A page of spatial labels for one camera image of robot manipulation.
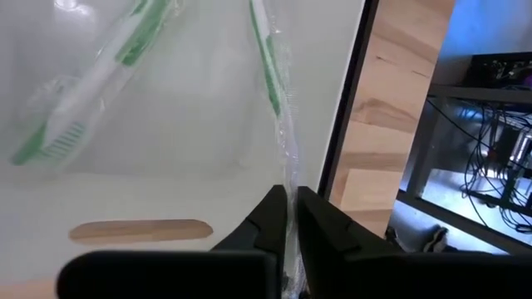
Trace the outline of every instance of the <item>white board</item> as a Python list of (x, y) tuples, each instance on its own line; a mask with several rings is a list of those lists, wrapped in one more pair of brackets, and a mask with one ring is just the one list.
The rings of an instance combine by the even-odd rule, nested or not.
[[(113, 248), (208, 250), (283, 182), (271, 107), (257, 94), (262, 73), (247, 3), (188, 1), (63, 176), (0, 182), (0, 285), (54, 276), (97, 249), (68, 238), (87, 222), (198, 219), (214, 229), (209, 238)], [(0, 125), (40, 82), (83, 69), (130, 4), (1, 1)], [(363, 1), (283, 5), (277, 21), (292, 47), (301, 183), (316, 188)]]

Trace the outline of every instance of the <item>light wood surface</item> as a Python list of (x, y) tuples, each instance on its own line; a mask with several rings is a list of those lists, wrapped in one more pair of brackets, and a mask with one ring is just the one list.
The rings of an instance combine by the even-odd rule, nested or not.
[(199, 220), (135, 220), (85, 223), (72, 229), (69, 237), (83, 245), (110, 245), (193, 240), (212, 233), (213, 228)]
[(20, 283), (13, 286), (0, 286), (2, 299), (55, 299), (54, 278)]
[(455, 0), (381, 0), (331, 200), (383, 236)]

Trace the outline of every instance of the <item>black shoe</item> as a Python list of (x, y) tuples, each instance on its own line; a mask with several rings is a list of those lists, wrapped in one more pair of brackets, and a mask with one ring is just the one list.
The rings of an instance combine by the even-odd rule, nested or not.
[(432, 230), (428, 241), (423, 245), (423, 252), (443, 252), (447, 247), (447, 233), (449, 230), (437, 225)]

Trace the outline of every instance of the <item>plastic wrap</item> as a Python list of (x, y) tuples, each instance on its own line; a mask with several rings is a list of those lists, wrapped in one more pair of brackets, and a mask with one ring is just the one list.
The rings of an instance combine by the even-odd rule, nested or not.
[[(74, 2), (56, 1), (62, 9)], [(79, 76), (56, 76), (16, 109), (2, 133), (9, 164), (32, 172), (57, 172), (88, 144), (107, 107), (139, 68), (168, 17), (181, 12), (180, 0), (137, 0), (115, 22), (92, 64)]]
[(261, 74), (248, 0), (188, 1), (109, 109), (105, 129), (65, 171), (204, 188), (247, 171), (278, 171)]
[(282, 28), (275, 22), (279, 7), (267, 0), (250, 0), (255, 35), (259, 44), (268, 87), (268, 99), (276, 117), (277, 140), (284, 169), (284, 186), (288, 193), (288, 221), (284, 272), (288, 285), (283, 298), (298, 298), (305, 283), (303, 260), (298, 242), (297, 189), (299, 150), (294, 130), (297, 103), (289, 83), (290, 49), (281, 37)]

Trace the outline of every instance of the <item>black cable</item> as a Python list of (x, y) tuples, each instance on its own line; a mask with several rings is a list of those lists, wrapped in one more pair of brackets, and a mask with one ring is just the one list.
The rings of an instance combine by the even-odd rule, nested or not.
[[(449, 116), (447, 116), (447, 115), (446, 115), (446, 114), (445, 114), (440, 108), (438, 108), (434, 103), (432, 103), (432, 101), (427, 100), (427, 102), (428, 102), (428, 103), (429, 103), (429, 104), (430, 104), (430, 105), (431, 105), (436, 111), (438, 111), (438, 113), (440, 113), (443, 117), (445, 117), (450, 123), (452, 123), (452, 124), (453, 124), (458, 130), (460, 130), (462, 133), (468, 135), (468, 136), (469, 136), (470, 138), (472, 138), (473, 140), (478, 140), (477, 137), (473, 136), (473, 135), (470, 134), (468, 131), (464, 130), (460, 125), (458, 125), (458, 124), (457, 124), (455, 121), (453, 121)], [(493, 147), (487, 145), (487, 144), (484, 143), (482, 140), (479, 140), (479, 142), (480, 142), (481, 145), (484, 145), (485, 147), (487, 147), (488, 150), (493, 150), (494, 152), (496, 152), (496, 150), (495, 150)], [(520, 167), (520, 168), (522, 168), (522, 169), (526, 169), (526, 167), (524, 167), (523, 165), (521, 165), (521, 164), (519, 164), (519, 163), (517, 163), (517, 162), (514, 162), (514, 161), (512, 161), (512, 160), (510, 160), (510, 162), (511, 162), (512, 164), (515, 164), (515, 166), (517, 166), (517, 167)]]
[[(493, 189), (484, 190), (484, 191), (476, 190), (476, 192), (484, 193), (484, 192), (495, 191), (495, 192), (497, 192), (499, 194), (499, 196), (502, 197), (502, 193), (500, 192), (500, 188), (506, 186), (506, 184), (507, 184), (507, 180), (504, 177), (505, 174), (503, 173), (503, 172), (505, 172), (507, 170), (505, 170), (505, 169), (498, 169), (497, 170), (496, 178), (501, 181), (502, 186), (495, 187), (493, 185), (493, 183), (491, 183), (491, 180), (490, 180), (490, 178), (487, 175), (487, 169), (489, 168), (489, 165), (486, 165), (486, 160), (485, 160), (484, 156), (482, 155), (482, 146), (485, 146), (489, 151), (492, 151), (492, 152), (496, 153), (496, 149), (495, 149), (495, 143), (496, 142), (495, 141), (496, 141), (496, 136), (497, 136), (497, 130), (498, 130), (499, 126), (500, 126), (500, 118), (504, 119), (503, 125), (507, 125), (508, 119), (512, 119), (513, 121), (515, 121), (517, 123), (520, 123), (523, 126), (529, 126), (530, 127), (530, 123), (525, 118), (523, 118), (524, 115), (512, 115), (512, 114), (508, 113), (507, 111), (505, 111), (504, 107), (502, 107), (501, 109), (496, 109), (494, 106), (488, 105), (488, 107), (491, 110), (491, 119), (490, 119), (491, 126), (489, 126), (489, 125), (486, 126), (485, 125), (485, 122), (486, 122), (485, 106), (481, 105), (480, 108), (482, 109), (482, 122), (480, 124), (479, 135), (478, 135), (478, 137), (475, 137), (474, 135), (472, 135), (469, 132), (467, 132), (466, 130), (464, 130), (455, 121), (453, 121), (449, 116), (447, 116), (443, 111), (441, 111), (434, 103), (432, 103), (430, 100), (427, 100), (427, 101), (429, 102), (430, 105), (432, 105), (432, 107), (436, 111), (438, 111), (442, 116), (444, 116), (457, 129), (459, 129), (462, 133), (466, 134), (467, 136), (469, 136), (470, 138), (472, 138), (473, 140), (476, 141), (476, 145), (475, 145), (474, 149), (471, 151), (471, 154), (470, 154), (469, 159), (467, 160), (467, 163), (466, 163), (466, 166), (465, 166), (464, 184), (461, 186), (462, 198), (467, 197), (470, 200), (471, 206), (475, 210), (475, 213), (477, 214), (477, 216), (479, 217), (481, 222), (486, 227), (488, 227), (487, 223), (480, 216), (480, 213), (479, 213), (478, 209), (476, 208), (475, 203), (474, 203), (474, 201), (473, 201), (473, 199), (472, 199), (472, 197), (470, 195), (470, 193), (471, 193), (470, 187), (475, 184), (475, 182), (478, 179), (479, 174), (483, 174), (483, 177), (486, 179), (488, 184), (490, 184)], [(475, 114), (471, 118), (475, 117), (477, 115), (477, 113), (478, 113), (478, 111), (476, 111)], [(488, 132), (490, 132), (490, 138), (489, 138), (489, 144), (486, 144), (482, 140), (485, 138), (485, 136), (487, 135)], [(521, 164), (519, 164), (517, 162), (514, 162), (512, 160), (510, 162), (513, 163), (514, 165), (522, 168), (522, 169), (525, 169), (525, 167), (523, 165), (521, 165)], [(520, 195), (521, 197), (525, 198), (525, 196), (516, 187), (514, 187), (512, 192), (511, 192), (511, 194), (510, 194), (510, 202), (514, 203), (514, 204), (519, 203), (520, 205), (524, 205), (523, 201), (521, 199), (519, 199), (518, 195)], [(506, 226), (508, 226), (509, 228), (512, 228), (513, 230), (515, 230), (518, 233), (532, 233), (532, 224), (522, 214), (517, 213), (526, 222), (526, 224), (523, 224), (523, 223), (520, 223), (519, 221), (516, 221), (514, 216), (513, 216), (514, 212), (509, 211), (508, 209), (501, 208), (501, 207), (499, 208), (499, 210), (500, 210), (501, 219), (503, 220), (503, 223), (505, 223)]]
[[(477, 101), (470, 101), (470, 100), (462, 100), (463, 103), (474, 107), (474, 108), (481, 108), (483, 106), (489, 106), (493, 110), (497, 110), (495, 107), (493, 107), (493, 104), (479, 104)], [(519, 122), (521, 125), (526, 126), (529, 129), (532, 129), (532, 124), (525, 118), (527, 116), (532, 115), (532, 113), (525, 113), (525, 112), (513, 112), (513, 111), (505, 111), (505, 115), (509, 118), (511, 118), (515, 122)]]

